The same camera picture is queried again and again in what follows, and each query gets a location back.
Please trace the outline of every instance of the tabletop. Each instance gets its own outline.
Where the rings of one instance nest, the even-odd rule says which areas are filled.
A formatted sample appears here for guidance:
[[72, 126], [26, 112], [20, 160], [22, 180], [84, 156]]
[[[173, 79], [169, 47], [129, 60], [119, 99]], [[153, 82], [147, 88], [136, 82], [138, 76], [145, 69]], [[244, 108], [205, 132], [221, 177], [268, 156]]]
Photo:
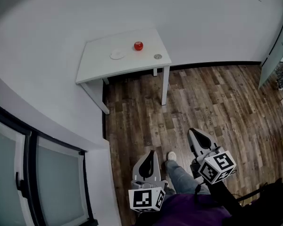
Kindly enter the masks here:
[[[143, 43], [141, 51], [134, 49], [137, 41]], [[125, 56], [121, 59], [110, 58], [116, 49]], [[155, 59], [156, 54], [162, 58]], [[125, 32], [86, 43], [76, 83], [167, 65], [171, 65], [171, 59], [156, 29]]]

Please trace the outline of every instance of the window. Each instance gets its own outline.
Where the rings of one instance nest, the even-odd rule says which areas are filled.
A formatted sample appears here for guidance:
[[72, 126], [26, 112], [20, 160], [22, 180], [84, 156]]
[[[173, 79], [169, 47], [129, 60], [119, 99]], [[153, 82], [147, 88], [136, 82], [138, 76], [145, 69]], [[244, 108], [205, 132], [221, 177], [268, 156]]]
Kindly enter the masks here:
[[85, 152], [0, 108], [0, 226], [97, 225]]

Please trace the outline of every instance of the wooden floor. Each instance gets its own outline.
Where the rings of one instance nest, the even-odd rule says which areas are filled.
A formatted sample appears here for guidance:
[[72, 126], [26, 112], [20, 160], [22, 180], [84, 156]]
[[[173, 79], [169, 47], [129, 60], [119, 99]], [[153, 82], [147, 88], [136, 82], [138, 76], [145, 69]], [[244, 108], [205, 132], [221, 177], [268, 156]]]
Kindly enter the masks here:
[[166, 106], [160, 104], [162, 73], [108, 86], [106, 137], [123, 226], [135, 221], [128, 198], [134, 164], [151, 149], [162, 163], [172, 150], [191, 172], [191, 127], [215, 136], [232, 154], [237, 173], [225, 181], [231, 193], [245, 195], [283, 178], [283, 91], [274, 89], [274, 75], [258, 90], [260, 72], [251, 65], [171, 71]]

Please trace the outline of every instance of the white cube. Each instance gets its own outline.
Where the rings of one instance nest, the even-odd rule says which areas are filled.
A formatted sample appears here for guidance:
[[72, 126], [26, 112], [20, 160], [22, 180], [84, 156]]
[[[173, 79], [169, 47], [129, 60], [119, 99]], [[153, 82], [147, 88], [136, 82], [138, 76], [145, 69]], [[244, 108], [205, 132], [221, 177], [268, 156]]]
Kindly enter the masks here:
[[206, 157], [199, 169], [199, 173], [210, 183], [217, 183], [227, 178], [236, 163], [229, 151]]
[[161, 187], [128, 191], [130, 208], [138, 212], [159, 211], [166, 195]]

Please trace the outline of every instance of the red ball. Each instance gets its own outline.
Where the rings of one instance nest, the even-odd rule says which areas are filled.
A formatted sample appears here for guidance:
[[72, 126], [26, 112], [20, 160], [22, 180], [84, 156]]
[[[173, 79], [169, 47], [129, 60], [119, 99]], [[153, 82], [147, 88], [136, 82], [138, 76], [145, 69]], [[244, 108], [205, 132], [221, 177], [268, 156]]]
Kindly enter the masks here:
[[142, 50], [142, 48], [143, 48], [143, 43], [140, 42], [140, 41], [135, 42], [135, 43], [134, 43], [134, 48], [135, 48], [137, 51]]

